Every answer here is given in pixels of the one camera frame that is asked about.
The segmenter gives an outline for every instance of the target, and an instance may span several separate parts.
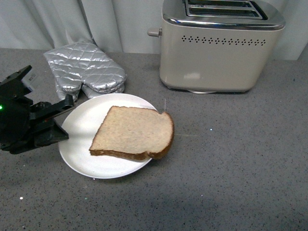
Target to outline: white plate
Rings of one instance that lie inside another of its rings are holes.
[[[62,125],[69,139],[59,142],[59,150],[67,165],[82,175],[96,179],[122,177],[151,161],[150,158],[132,161],[112,156],[90,155],[92,140],[113,105],[156,110],[149,102],[137,96],[115,93],[85,101],[72,111]]]

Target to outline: toaster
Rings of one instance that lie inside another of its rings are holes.
[[[165,0],[162,18],[160,78],[195,93],[250,90],[285,27],[260,0]]]

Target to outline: curtain fold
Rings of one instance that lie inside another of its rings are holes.
[[[161,26],[163,1],[0,0],[0,47],[50,50],[94,39],[104,52],[159,53],[160,39],[147,30]],[[286,19],[272,58],[306,60],[308,1],[264,1]]]

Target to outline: slice of bread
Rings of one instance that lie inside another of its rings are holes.
[[[174,123],[167,112],[112,106],[89,151],[131,160],[160,159],[169,151],[173,137]]]

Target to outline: oven mitt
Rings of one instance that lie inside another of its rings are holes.
[[[125,71],[91,41],[56,48],[44,56],[55,76],[61,100],[71,94],[76,101],[81,89],[89,99],[124,91]]]

